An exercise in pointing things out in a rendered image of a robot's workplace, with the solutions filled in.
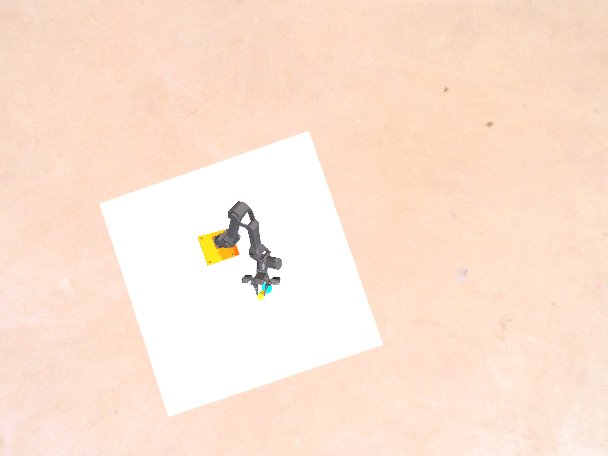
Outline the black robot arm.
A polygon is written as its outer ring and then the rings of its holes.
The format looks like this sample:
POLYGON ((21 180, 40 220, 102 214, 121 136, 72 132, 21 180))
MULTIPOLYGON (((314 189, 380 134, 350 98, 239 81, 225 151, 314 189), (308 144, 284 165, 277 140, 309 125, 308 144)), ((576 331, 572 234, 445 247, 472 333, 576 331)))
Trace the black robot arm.
MULTIPOLYGON (((253 210, 242 201, 238 201, 229 211, 228 218, 230 219, 229 228, 223 233, 212 237, 216 249, 218 248, 233 248, 241 239, 241 235, 238 234, 239 228, 243 227, 248 231, 250 248, 249 255, 252 259, 257 261, 257 267, 267 267, 275 270, 279 270, 282 267, 282 259, 272 257, 271 251, 261 243, 259 222, 255 218, 253 210), (250 223, 242 223, 243 217, 248 213, 250 223), (264 251, 266 251, 265 254, 264 251)), ((254 276, 254 284, 264 285, 268 283, 269 275, 268 271, 261 272, 259 269, 257 274, 254 276)))

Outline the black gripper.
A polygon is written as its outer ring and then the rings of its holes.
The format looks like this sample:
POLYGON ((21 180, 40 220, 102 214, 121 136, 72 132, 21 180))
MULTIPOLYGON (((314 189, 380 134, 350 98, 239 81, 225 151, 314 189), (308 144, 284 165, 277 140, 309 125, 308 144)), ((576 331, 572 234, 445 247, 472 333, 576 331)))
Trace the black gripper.
MULTIPOLYGON (((261 270, 261 272, 265 272, 265 270, 266 270, 266 272, 268 271, 267 267, 257 267, 256 266, 256 274, 257 274, 257 272, 258 272, 259 269, 261 270)), ((244 275, 243 276, 242 283, 249 283, 250 281, 251 281, 250 285, 252 285, 254 287, 256 295, 258 296, 258 284, 254 284, 254 277, 252 277, 252 275, 244 275)), ((280 282, 281 282, 281 278, 280 277, 273 276, 273 278, 269 278, 268 283, 265 284, 264 297, 265 297, 265 294, 266 294, 267 289, 268 289, 269 286, 271 286, 271 285, 280 285, 280 282)))

